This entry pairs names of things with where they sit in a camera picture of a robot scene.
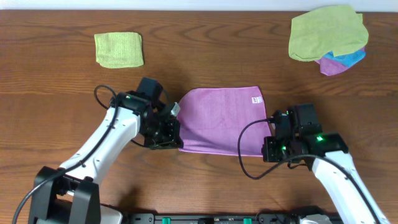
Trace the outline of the purple microfibre cloth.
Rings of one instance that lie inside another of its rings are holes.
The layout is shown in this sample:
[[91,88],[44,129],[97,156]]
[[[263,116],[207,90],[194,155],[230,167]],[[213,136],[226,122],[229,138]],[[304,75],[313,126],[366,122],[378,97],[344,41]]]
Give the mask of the purple microfibre cloth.
[[182,152],[237,156],[244,127],[267,118],[258,86],[197,88],[178,104]]

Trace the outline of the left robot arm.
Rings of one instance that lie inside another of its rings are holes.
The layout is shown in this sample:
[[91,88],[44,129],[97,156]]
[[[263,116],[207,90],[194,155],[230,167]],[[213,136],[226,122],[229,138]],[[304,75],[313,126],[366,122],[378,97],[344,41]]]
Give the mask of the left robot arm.
[[180,148],[177,103],[158,92],[114,94],[106,116],[82,147],[58,169],[43,167],[35,178],[29,223],[121,223],[120,211],[100,203],[100,185],[122,149],[137,135],[149,149]]

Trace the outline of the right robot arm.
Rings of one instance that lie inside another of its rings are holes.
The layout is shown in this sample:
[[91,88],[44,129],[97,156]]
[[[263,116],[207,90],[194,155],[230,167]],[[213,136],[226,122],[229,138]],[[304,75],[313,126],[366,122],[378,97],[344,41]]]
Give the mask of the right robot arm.
[[328,192],[343,223],[389,223],[361,180],[338,133],[268,136],[262,153],[266,162],[303,160]]

